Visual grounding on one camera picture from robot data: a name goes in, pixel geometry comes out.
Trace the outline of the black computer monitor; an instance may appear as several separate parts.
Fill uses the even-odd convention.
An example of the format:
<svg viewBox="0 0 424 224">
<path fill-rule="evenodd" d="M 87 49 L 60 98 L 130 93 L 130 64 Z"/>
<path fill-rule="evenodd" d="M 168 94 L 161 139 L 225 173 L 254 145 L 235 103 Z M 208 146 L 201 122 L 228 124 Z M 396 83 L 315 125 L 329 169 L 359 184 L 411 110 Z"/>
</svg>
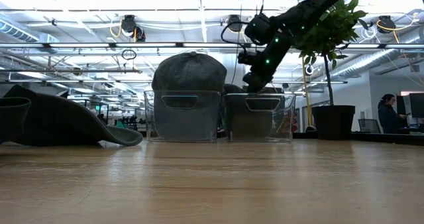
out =
<svg viewBox="0 0 424 224">
<path fill-rule="evenodd" d="M 407 115 L 407 110 L 405 106 L 405 100 L 407 99 L 407 96 L 396 96 L 396 111 L 399 115 Z"/>
<path fill-rule="evenodd" d="M 424 93 L 410 93 L 411 116 L 414 118 L 424 118 Z"/>
</svg>

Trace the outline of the black aluminium table frame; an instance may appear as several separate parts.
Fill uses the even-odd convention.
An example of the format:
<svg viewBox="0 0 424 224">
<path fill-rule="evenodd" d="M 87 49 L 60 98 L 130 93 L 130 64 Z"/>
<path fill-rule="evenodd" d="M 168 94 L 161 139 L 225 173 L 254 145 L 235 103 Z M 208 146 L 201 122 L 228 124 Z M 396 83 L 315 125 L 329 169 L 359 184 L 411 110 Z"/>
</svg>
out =
<svg viewBox="0 0 424 224">
<path fill-rule="evenodd" d="M 352 132 L 347 138 L 337 140 L 325 140 L 323 142 L 376 142 L 399 145 L 412 145 L 424 147 L 424 135 L 391 135 L 391 134 L 376 134 L 376 133 L 359 133 Z"/>
</svg>

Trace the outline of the long ceiling light strip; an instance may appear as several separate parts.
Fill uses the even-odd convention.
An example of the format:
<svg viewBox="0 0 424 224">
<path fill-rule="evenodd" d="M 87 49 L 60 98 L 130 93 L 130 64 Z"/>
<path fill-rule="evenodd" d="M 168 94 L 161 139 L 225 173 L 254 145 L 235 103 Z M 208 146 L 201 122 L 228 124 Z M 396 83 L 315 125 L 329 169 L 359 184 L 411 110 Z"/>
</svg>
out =
<svg viewBox="0 0 424 224">
<path fill-rule="evenodd" d="M 205 42 L 147 43 L 0 43 L 0 48 L 236 48 L 236 44 Z M 348 49 L 424 49 L 424 44 L 340 44 Z"/>
</svg>

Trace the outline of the grey ceiling pipe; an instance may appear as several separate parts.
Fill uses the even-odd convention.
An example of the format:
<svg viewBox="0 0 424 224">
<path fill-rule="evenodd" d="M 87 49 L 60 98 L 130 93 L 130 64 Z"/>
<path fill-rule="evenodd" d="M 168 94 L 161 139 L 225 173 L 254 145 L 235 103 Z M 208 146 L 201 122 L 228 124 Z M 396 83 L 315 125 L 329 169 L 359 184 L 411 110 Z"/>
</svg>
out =
<svg viewBox="0 0 424 224">
<path fill-rule="evenodd" d="M 0 73 L 18 73 L 18 72 L 36 72 L 36 73 L 138 73 L 141 74 L 141 70 L 14 70 L 14 69 L 0 69 Z"/>
</svg>

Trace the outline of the silver ventilation duct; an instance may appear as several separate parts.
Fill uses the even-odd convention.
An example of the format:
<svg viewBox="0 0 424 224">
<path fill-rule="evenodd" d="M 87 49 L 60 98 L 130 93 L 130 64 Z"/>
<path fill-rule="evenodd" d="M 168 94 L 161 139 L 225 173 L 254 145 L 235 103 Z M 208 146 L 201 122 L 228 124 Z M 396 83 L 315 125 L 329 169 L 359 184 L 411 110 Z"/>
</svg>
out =
<svg viewBox="0 0 424 224">
<path fill-rule="evenodd" d="M 59 40 L 48 33 L 29 31 L 16 23 L 0 19 L 0 32 L 30 43 L 57 43 Z"/>
<path fill-rule="evenodd" d="M 364 54 L 344 63 L 340 68 L 330 72 L 331 79 L 358 75 L 389 62 L 401 54 L 403 49 L 424 48 L 424 25 L 402 36 L 401 44 L 378 44 L 378 51 Z"/>
</svg>

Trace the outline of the green plant in black pot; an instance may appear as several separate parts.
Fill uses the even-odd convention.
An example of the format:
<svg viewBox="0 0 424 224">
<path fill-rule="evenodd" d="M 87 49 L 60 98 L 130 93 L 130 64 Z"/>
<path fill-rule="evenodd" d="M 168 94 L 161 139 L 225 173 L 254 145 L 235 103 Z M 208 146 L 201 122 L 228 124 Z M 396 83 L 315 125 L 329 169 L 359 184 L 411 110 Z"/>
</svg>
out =
<svg viewBox="0 0 424 224">
<path fill-rule="evenodd" d="M 318 57 L 324 59 L 325 77 L 329 90 L 329 105 L 312 107 L 311 112 L 322 140 L 346 140 L 350 137 L 355 114 L 353 105 L 335 105 L 331 85 L 330 68 L 336 68 L 339 60 L 347 56 L 342 53 L 340 44 L 354 42 L 358 38 L 354 26 L 362 22 L 366 12 L 356 10 L 360 0 L 345 3 L 339 0 L 327 9 L 316 25 L 299 41 L 294 48 L 301 51 L 299 57 L 308 65 L 315 63 Z"/>
</svg>

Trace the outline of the black mesh office chair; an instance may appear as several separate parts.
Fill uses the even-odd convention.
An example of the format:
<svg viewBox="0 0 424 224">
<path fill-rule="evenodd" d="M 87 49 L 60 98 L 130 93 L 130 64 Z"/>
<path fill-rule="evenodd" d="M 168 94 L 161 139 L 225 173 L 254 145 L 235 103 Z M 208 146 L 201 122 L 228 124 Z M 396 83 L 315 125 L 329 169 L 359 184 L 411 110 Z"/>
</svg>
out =
<svg viewBox="0 0 424 224">
<path fill-rule="evenodd" d="M 375 119 L 359 119 L 358 124 L 361 133 L 381 133 L 380 126 Z"/>
</svg>

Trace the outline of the person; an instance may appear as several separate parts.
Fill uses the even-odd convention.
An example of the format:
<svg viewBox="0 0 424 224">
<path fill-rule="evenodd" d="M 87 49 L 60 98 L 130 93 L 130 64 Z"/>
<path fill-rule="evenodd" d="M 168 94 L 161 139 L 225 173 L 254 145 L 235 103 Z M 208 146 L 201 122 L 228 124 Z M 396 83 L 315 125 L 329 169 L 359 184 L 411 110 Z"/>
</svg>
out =
<svg viewBox="0 0 424 224">
<path fill-rule="evenodd" d="M 385 94 L 378 104 L 378 118 L 384 134 L 402 134 L 407 115 L 398 114 L 394 110 L 396 97 L 393 94 Z"/>
</svg>

